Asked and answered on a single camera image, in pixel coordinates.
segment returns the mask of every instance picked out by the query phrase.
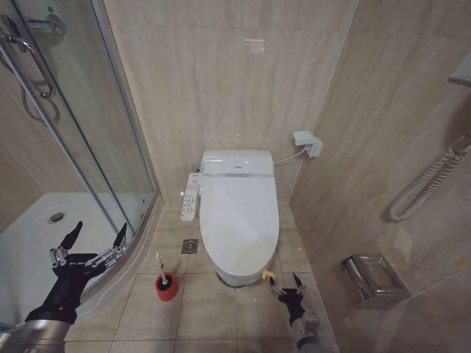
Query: toilet lid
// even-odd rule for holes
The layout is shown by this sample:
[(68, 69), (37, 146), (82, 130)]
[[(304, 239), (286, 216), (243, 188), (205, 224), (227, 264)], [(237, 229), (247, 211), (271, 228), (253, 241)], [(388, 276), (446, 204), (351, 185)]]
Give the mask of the toilet lid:
[(273, 176), (204, 176), (199, 212), (208, 255), (224, 272), (249, 276), (265, 268), (278, 241)]

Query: toilet brush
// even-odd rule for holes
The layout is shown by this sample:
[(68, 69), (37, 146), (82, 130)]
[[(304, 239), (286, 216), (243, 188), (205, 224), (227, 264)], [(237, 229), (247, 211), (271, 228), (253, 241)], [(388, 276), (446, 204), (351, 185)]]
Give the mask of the toilet brush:
[(163, 270), (162, 255), (155, 254), (160, 275), (155, 280), (155, 289), (159, 299), (163, 302), (171, 301), (178, 293), (178, 281), (170, 272)]

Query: toilet base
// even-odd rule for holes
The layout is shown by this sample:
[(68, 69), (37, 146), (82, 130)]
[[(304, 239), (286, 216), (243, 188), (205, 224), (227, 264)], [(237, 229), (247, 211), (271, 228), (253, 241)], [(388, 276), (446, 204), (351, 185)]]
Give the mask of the toilet base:
[[(272, 261), (273, 257), (266, 264), (265, 268), (268, 268), (272, 264)], [(228, 287), (239, 288), (244, 287), (245, 285), (251, 285), (252, 283), (257, 282), (262, 277), (262, 270), (250, 276), (240, 277), (221, 271), (215, 263), (213, 263), (213, 266), (216, 270), (218, 278)]]
[(226, 283), (222, 278), (221, 276), (218, 275), (218, 273), (216, 272), (216, 276), (219, 278), (219, 280), (225, 284), (227, 287), (231, 287), (231, 288), (242, 288), (242, 287), (245, 287), (246, 285), (230, 285), (229, 283)]

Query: toilet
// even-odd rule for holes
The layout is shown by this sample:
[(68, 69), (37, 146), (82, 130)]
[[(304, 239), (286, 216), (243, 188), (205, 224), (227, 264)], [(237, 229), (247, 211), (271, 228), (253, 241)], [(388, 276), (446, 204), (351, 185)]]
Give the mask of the toilet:
[(201, 162), (201, 238), (219, 278), (257, 281), (275, 255), (279, 218), (269, 151), (207, 149)]

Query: tile floor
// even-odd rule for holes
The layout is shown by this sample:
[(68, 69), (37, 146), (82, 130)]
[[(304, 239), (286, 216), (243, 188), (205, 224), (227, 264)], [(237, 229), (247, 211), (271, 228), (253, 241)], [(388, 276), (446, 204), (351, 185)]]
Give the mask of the tile floor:
[[(138, 273), (92, 320), (67, 337), (67, 353), (270, 353), (296, 352), (286, 307), (259, 281), (229, 288), (216, 277), (201, 243), (197, 254), (181, 254), (183, 239), (201, 238), (199, 221), (181, 222), (180, 205), (167, 204)], [(180, 290), (171, 302), (157, 299), (155, 253), (164, 254)], [(294, 287), (295, 272), (306, 285), (303, 300), (321, 324), (319, 336), (329, 352), (333, 337), (316, 280), (287, 204), (280, 204), (280, 240), (271, 271), (278, 286)]]

